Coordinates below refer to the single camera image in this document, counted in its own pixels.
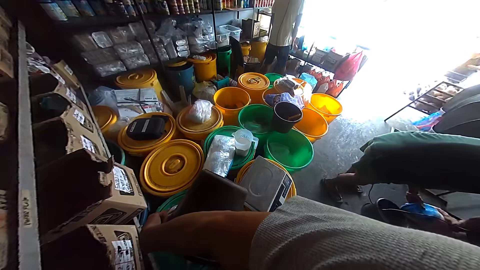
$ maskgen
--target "red bag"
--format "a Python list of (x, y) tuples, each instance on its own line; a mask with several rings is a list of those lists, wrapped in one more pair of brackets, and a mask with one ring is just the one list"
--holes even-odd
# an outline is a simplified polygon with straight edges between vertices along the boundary
[(337, 68), (335, 71), (334, 79), (340, 81), (351, 81), (360, 67), (361, 59), (363, 58), (363, 53), (359, 52), (357, 54), (350, 54), (347, 60)]

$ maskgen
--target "man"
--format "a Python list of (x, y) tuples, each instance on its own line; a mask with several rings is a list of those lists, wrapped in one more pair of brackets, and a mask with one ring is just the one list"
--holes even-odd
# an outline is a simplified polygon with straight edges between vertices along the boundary
[(304, 0), (276, 0), (272, 7), (270, 39), (265, 50), (262, 73), (270, 72), (273, 60), (277, 64), (273, 72), (285, 75), (288, 54), (297, 36)]
[(221, 269), (476, 270), (480, 247), (389, 225), (294, 196), (273, 213), (211, 211), (167, 221), (152, 214), (140, 233), (146, 253), (214, 259)]
[(407, 199), (421, 202), (420, 188), (480, 193), (476, 168), (480, 139), (428, 132), (392, 132), (377, 136), (360, 148), (363, 156), (347, 173), (322, 179), (338, 202), (338, 188), (362, 192), (360, 185), (407, 184)]

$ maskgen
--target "gray sleeve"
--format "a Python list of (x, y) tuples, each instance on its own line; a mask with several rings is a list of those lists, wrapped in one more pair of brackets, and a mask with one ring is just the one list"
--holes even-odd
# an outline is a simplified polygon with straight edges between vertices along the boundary
[(295, 196), (260, 224), (249, 265), (251, 270), (473, 270), (480, 265), (480, 247)]

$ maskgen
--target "black cup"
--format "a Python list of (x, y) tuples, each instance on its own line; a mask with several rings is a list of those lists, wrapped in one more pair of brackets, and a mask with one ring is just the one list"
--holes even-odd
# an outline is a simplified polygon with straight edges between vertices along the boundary
[(296, 123), (300, 122), (302, 117), (303, 112), (297, 105), (281, 101), (273, 107), (272, 129), (280, 133), (287, 133)]

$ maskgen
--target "foot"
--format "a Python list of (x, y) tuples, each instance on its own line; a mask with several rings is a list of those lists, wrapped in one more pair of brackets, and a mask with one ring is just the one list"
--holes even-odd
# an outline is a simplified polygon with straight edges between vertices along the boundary
[(335, 183), (333, 183), (332, 179), (323, 178), (322, 180), (320, 180), (320, 184), (325, 188), (325, 190), (327, 191), (327, 194), (330, 196), (332, 200), (339, 203), (343, 202), (343, 198), (338, 192), (338, 188), (335, 185)]

